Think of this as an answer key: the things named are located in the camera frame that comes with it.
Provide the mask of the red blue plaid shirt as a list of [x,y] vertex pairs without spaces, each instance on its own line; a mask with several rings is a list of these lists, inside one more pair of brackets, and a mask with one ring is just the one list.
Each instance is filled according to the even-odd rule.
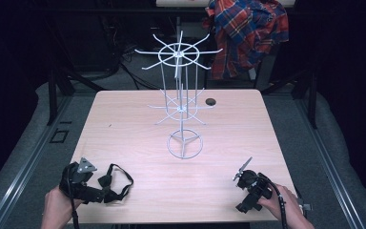
[[211,79],[237,77],[289,40],[288,15],[277,0],[210,0],[206,11],[219,49]]

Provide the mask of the black chair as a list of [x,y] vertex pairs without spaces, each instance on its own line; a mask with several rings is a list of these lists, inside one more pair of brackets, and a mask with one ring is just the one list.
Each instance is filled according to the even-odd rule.
[[258,64],[255,68],[248,70],[229,79],[212,79],[210,70],[204,72],[203,88],[204,89],[256,89],[260,76],[262,64]]

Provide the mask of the small metal table bracket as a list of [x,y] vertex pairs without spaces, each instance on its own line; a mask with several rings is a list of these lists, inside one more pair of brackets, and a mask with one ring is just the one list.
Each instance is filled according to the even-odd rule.
[[298,206],[303,214],[305,214],[307,211],[312,210],[312,205],[309,203],[305,203],[302,198],[297,199]]

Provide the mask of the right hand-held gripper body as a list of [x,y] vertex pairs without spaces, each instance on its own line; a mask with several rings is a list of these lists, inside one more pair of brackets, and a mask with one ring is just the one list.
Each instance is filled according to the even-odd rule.
[[233,181],[237,181],[236,186],[241,189],[246,189],[249,195],[255,200],[259,200],[260,198],[270,199],[272,196],[272,191],[269,188],[270,180],[261,173],[257,174],[253,170],[246,169],[252,159],[250,156],[238,169],[233,177]]

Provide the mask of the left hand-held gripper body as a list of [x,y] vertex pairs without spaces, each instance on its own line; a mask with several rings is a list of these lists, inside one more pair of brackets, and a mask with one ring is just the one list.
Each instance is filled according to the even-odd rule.
[[86,196],[97,196],[87,192],[87,182],[97,168],[82,157],[64,168],[59,189],[68,197],[83,200]]

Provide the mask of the black metal stand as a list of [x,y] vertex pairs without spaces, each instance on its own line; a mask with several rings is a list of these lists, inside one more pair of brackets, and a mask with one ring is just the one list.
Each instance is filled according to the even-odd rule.
[[48,126],[50,126],[58,116],[57,90],[60,90],[60,92],[65,96],[72,96],[75,93],[75,88],[71,84],[72,79],[96,92],[104,91],[103,87],[91,82],[81,74],[71,71],[70,69],[59,68],[51,70],[48,74],[50,106],[50,116],[47,123]]
[[287,84],[294,82],[291,95],[294,99],[301,99],[305,93],[308,94],[307,118],[311,126],[316,129],[316,99],[317,99],[317,75],[312,70],[301,70],[292,74],[261,91],[262,94],[271,94],[272,92],[283,88]]

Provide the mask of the grey metal floor rail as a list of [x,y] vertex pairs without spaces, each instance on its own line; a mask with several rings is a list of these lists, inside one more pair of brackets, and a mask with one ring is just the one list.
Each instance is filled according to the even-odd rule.
[[351,229],[366,229],[356,206],[354,205],[352,198],[347,191],[341,177],[335,167],[335,164],[329,154],[329,151],[323,141],[321,132],[318,128],[314,128],[313,124],[307,114],[307,105],[303,100],[295,100],[295,105],[300,112],[303,122],[305,123],[308,132],[312,136],[312,139],[317,148],[317,154],[323,170],[325,171],[326,178],[329,180],[331,187],[335,193],[337,202],[348,221]]
[[37,107],[0,173],[0,229],[39,229],[45,194],[71,161],[88,107],[87,100],[65,97],[51,125],[46,105]]

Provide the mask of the person's right hand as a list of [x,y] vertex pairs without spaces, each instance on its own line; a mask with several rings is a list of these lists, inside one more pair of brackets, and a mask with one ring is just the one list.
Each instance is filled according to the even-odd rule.
[[[283,199],[288,229],[315,229],[315,227],[303,216],[296,195],[286,186],[276,184],[275,187]],[[276,192],[272,193],[270,199],[261,198],[258,201],[258,204],[269,210],[278,220],[282,220],[279,198]]]

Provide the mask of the black bow tie with strap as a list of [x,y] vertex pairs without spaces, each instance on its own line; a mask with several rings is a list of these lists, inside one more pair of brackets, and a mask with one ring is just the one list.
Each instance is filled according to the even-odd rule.
[[[111,188],[112,171],[114,168],[118,168],[130,182],[122,189],[120,194],[117,194]],[[133,180],[132,176],[129,173],[127,173],[124,169],[122,169],[120,166],[118,166],[117,164],[113,164],[113,163],[109,166],[108,172],[104,176],[102,176],[98,179],[98,182],[99,182],[100,186],[102,187],[102,192],[104,193],[104,196],[103,196],[104,203],[121,201],[124,197],[126,197],[128,195],[132,185],[134,184],[134,180]]]

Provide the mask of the person's left hand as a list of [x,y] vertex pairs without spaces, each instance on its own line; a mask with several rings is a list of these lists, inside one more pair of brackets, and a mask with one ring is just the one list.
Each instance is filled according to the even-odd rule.
[[45,206],[40,229],[64,229],[71,220],[71,201],[58,186],[45,195]]

